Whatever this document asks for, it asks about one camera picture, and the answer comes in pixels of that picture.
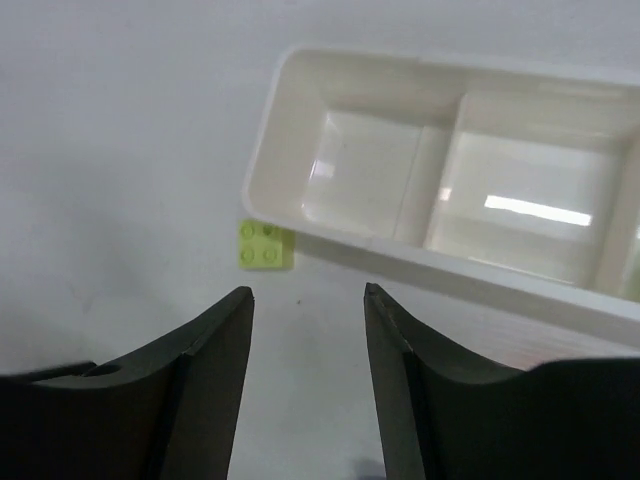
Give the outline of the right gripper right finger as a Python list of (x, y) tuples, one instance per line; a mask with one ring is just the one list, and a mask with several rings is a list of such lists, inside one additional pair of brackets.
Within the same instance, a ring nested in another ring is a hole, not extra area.
[(519, 370), (485, 358), (368, 284), (364, 316), (390, 479), (635, 479), (639, 362)]

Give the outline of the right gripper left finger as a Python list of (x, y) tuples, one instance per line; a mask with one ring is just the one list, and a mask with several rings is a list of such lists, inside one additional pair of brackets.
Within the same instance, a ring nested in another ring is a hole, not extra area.
[(254, 316), (239, 287), (109, 362), (1, 379), (5, 479), (224, 479)]

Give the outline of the green lego brick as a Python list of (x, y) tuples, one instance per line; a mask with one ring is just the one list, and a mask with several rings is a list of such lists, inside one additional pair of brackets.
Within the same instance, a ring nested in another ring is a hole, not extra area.
[(294, 267), (295, 234), (254, 219), (238, 228), (238, 266), (246, 270), (290, 270)]

